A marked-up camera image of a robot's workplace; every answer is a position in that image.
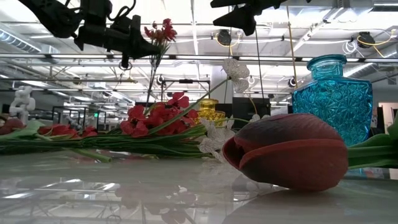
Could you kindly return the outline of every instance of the glass vase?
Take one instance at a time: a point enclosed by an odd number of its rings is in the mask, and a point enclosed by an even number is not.
[[[367,139],[373,93],[367,80],[346,78],[344,55],[325,55],[308,62],[312,81],[293,94],[294,113],[311,113],[333,126],[347,146]]]

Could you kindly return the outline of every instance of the ceiling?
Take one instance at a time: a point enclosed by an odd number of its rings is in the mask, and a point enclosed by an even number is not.
[[[380,5],[378,2],[387,1],[351,1],[352,8],[336,8],[336,4],[340,1],[313,1],[311,4],[305,1],[291,0],[288,1],[290,9],[290,22],[292,31],[292,43],[294,46],[295,57],[316,57],[326,54],[345,54],[347,57],[361,58],[381,57],[375,48],[353,48],[352,45],[347,44],[351,38],[356,38],[359,32],[366,31],[374,37],[377,43],[386,42],[377,46],[377,49],[383,53],[383,49],[390,49],[395,47],[397,39],[394,37],[394,29],[397,28],[398,12],[395,8],[379,9],[376,6]],[[112,0],[113,12],[111,17],[114,17],[119,9],[125,5],[130,6],[130,0]],[[80,51],[73,43],[73,39],[58,39],[52,37],[48,30],[40,24],[37,18],[19,1],[15,0],[0,0],[0,23],[8,26],[15,35],[26,40],[34,46],[50,45],[59,50],[60,54],[106,54],[105,49],[94,47],[90,45],[85,46],[84,52]],[[79,0],[72,0],[70,7],[79,6]],[[137,0],[137,4],[131,15],[138,14],[141,16],[141,30],[145,37],[144,27],[150,27],[153,21],[161,23],[165,18],[171,18],[175,30],[178,32],[176,43],[171,45],[167,55],[216,55],[216,56],[239,56],[239,57],[257,57],[257,47],[261,57],[290,57],[292,55],[290,47],[290,33],[288,28],[287,8],[283,5],[278,10],[267,9],[263,11],[261,16],[257,16],[257,36],[245,36],[241,30],[230,29],[233,39],[233,47],[229,51],[228,47],[224,47],[217,43],[213,38],[220,29],[229,29],[225,27],[215,27],[212,22],[214,19],[228,13],[228,8],[212,9],[210,7],[210,0],[201,1],[173,1],[173,0]],[[0,53],[15,53],[22,54],[23,52],[9,44],[0,42]],[[137,83],[123,82],[117,84],[116,82],[105,83],[105,87],[109,89],[118,90],[143,90],[142,92],[126,91],[121,92],[124,96],[136,101],[144,101],[146,94],[144,91],[148,87],[148,77],[150,76],[150,65],[148,60],[141,59],[132,62],[133,69],[124,72],[118,68],[119,60],[114,62],[104,60],[81,59],[73,60],[61,58],[58,64],[46,63],[36,59],[19,58],[7,59],[0,63],[2,72],[7,69],[6,66],[12,62],[12,66],[27,66],[31,71],[29,75],[39,73],[49,77],[50,74],[57,74],[56,78],[68,79],[73,77],[81,77],[84,79],[103,79],[115,80],[120,79],[120,74],[123,74],[122,79],[131,78]],[[210,80],[214,75],[215,67],[219,67],[222,61],[212,60],[163,60],[157,74],[167,80]],[[291,62],[264,62],[259,68],[257,62],[242,62],[248,65],[251,72],[251,82],[249,91],[260,91],[261,77],[264,91],[276,92],[291,92],[287,84],[288,80],[294,76],[294,67]],[[358,64],[349,63],[347,67],[355,67]],[[389,67],[388,74],[395,74],[395,64],[388,63],[385,67]],[[297,63],[295,66],[297,80],[308,80],[310,72],[305,66],[305,62]],[[386,75],[383,70],[375,73],[367,74],[361,78],[373,80]],[[82,83],[80,86],[71,83],[57,83],[62,84],[65,88],[93,88],[93,83]],[[379,81],[376,88],[398,88],[392,85],[387,85],[385,80]],[[196,100],[205,94],[205,90],[197,83],[194,84],[180,84],[174,83],[168,89],[174,90],[188,90],[187,95],[191,100]],[[70,92],[64,91],[67,95],[73,95]],[[100,92],[85,93],[85,96],[93,98],[98,96]],[[160,98],[160,93],[155,93],[156,98]],[[261,95],[252,94],[252,97],[261,97]],[[283,98],[285,95],[281,94],[278,98]]]

